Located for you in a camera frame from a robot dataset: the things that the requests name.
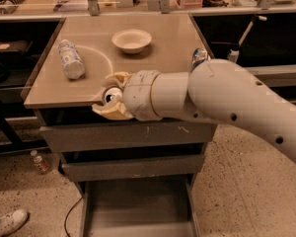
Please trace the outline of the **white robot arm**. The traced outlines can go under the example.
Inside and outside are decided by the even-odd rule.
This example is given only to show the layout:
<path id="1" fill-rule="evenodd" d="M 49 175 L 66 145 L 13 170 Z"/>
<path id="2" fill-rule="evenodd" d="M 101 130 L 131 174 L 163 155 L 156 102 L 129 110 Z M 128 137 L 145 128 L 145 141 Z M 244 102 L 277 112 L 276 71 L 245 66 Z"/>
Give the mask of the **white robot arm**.
<path id="1" fill-rule="evenodd" d="M 92 109 L 106 119 L 228 123 L 260 137 L 296 164 L 296 106 L 234 62 L 210 59 L 179 73 L 116 72 L 104 79 L 103 87 L 103 103 Z"/>

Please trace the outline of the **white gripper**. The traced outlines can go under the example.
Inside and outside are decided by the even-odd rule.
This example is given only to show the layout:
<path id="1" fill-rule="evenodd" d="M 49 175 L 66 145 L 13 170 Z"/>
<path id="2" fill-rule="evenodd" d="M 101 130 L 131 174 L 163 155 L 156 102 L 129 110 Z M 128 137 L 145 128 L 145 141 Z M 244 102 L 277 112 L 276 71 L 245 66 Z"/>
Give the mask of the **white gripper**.
<path id="1" fill-rule="evenodd" d="M 133 117 L 140 121 L 160 120 L 151 100 L 152 86 L 159 74 L 157 70 L 141 70 L 135 74 L 115 72 L 106 76 L 102 86 L 124 88 L 123 102 L 112 101 L 104 106 L 93 104 L 92 111 L 110 120 L 128 120 Z"/>

